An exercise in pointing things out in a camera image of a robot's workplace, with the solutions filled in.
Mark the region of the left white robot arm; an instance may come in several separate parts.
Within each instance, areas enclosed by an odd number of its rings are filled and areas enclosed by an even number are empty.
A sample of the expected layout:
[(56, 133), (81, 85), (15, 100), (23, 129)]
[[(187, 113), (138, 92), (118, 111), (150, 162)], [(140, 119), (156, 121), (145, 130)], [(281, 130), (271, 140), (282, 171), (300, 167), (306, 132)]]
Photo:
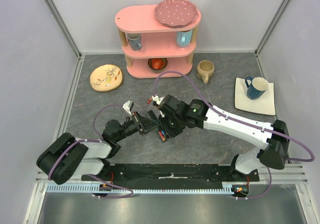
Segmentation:
[(119, 141), (135, 133), (148, 134), (160, 126), (152, 110), (145, 117), (134, 111), (124, 123), (116, 119), (108, 121), (98, 140), (80, 139), (65, 132), (38, 157), (36, 165), (57, 185), (66, 183), (73, 175), (84, 174), (104, 181), (109, 177), (110, 169), (103, 160), (117, 154), (121, 148)]

